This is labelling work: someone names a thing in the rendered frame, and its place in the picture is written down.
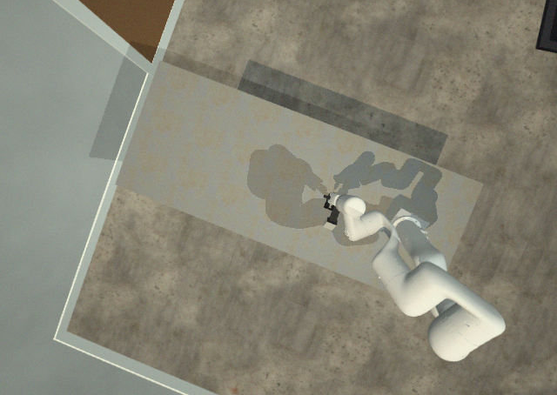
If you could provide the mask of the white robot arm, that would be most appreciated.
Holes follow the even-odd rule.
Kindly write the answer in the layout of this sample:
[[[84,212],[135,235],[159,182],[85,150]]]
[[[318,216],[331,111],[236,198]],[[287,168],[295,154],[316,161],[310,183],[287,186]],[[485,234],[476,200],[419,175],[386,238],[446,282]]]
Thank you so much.
[[[428,329],[428,340],[439,357],[460,361],[505,330],[499,312],[447,272],[443,254],[424,235],[427,231],[422,231],[416,218],[404,216],[391,223],[381,211],[365,211],[362,198],[341,195],[323,227],[333,230],[341,212],[351,241],[379,231],[389,237],[373,258],[372,267],[403,313],[416,317],[430,311],[435,316]],[[399,238],[417,266],[414,270],[398,253]]]

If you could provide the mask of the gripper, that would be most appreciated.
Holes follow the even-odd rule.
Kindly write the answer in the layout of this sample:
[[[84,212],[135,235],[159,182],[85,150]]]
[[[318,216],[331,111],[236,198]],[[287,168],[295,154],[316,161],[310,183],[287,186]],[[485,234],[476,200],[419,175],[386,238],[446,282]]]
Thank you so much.
[[[324,195],[323,198],[326,198],[328,200],[327,202],[329,204],[332,204],[332,205],[336,206],[336,201],[337,201],[339,196],[341,196],[341,195],[331,192],[330,196],[329,195],[328,196]]]

